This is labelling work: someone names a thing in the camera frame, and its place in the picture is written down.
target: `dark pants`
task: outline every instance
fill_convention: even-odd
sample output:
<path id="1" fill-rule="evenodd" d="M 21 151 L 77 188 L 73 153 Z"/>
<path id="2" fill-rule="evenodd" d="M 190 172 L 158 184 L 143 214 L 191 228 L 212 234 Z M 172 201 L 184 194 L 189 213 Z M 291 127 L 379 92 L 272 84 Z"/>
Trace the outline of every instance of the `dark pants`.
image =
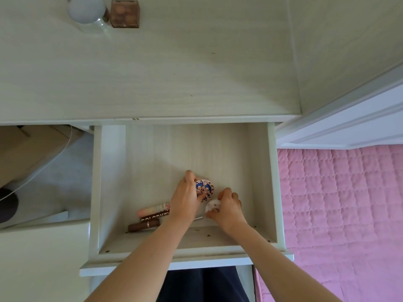
<path id="1" fill-rule="evenodd" d="M 170 270 L 157 302 L 249 302 L 235 266 Z"/>

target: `cable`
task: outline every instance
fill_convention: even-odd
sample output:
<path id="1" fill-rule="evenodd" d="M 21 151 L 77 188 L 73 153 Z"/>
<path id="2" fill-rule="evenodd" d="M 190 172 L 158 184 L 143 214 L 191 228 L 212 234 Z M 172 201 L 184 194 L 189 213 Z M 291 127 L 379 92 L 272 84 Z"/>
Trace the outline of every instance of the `cable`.
<path id="1" fill-rule="evenodd" d="M 48 165 L 50 163 L 52 163 L 53 161 L 56 160 L 57 157 L 59 157 L 63 151 L 68 147 L 68 144 L 70 143 L 71 137 L 73 135 L 73 127 L 70 125 L 70 137 L 68 138 L 67 144 L 66 146 L 63 148 L 63 150 L 61 152 L 58 153 L 58 155 L 56 157 L 54 157 L 52 160 L 50 160 L 48 162 L 48 164 L 46 164 L 44 167 L 42 167 L 41 170 L 39 170 L 31 179 L 29 179 L 27 182 L 25 182 L 23 185 L 21 185 L 20 187 L 17 187 L 14 191 L 12 191 L 10 194 L 8 194 L 7 196 L 3 197 L 0 199 L 0 201 L 2 201 L 3 199 L 6 199 L 8 196 L 10 196 L 11 194 L 17 192 L 20 188 L 22 188 L 23 186 L 25 186 L 27 183 L 29 183 L 33 178 L 35 178 L 36 176 L 38 176 L 46 167 L 48 167 Z"/>

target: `pink blanket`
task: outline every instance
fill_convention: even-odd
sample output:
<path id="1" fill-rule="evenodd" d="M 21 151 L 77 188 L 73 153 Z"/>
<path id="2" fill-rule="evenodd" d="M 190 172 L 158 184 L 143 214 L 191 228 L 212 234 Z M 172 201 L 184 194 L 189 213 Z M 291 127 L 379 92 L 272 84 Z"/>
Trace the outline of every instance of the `pink blanket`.
<path id="1" fill-rule="evenodd" d="M 278 155 L 295 263 L 345 302 L 403 301 L 403 145 Z"/>

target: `black object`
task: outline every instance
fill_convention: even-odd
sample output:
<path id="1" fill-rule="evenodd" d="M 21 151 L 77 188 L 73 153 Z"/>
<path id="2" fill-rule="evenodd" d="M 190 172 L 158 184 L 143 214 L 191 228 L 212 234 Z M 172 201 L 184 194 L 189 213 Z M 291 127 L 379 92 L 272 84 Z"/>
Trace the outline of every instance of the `black object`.
<path id="1" fill-rule="evenodd" d="M 12 191 L 6 188 L 0 188 L 0 199 L 3 199 L 11 192 Z M 18 204 L 18 197 L 15 193 L 0 200 L 0 223 L 9 221 L 15 215 L 15 212 L 17 212 L 18 209 Z"/>
<path id="2" fill-rule="evenodd" d="M 249 302 L 235 266 L 169 270 L 157 302 Z"/>

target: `open drawer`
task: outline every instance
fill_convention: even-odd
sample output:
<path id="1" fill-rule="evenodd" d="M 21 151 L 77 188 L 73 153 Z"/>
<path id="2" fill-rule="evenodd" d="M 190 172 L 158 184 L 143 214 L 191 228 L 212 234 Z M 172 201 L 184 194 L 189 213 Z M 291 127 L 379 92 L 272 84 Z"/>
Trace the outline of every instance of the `open drawer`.
<path id="1" fill-rule="evenodd" d="M 139 209 L 169 202 L 187 169 L 213 182 L 213 198 L 231 187 L 247 222 L 293 257 L 285 248 L 274 123 L 97 126 L 89 261 L 81 275 L 110 273 L 148 237 L 152 229 L 127 233 L 127 226 L 139 222 Z M 244 250 L 204 218 L 192 223 L 170 269 L 242 264 L 251 264 Z"/>

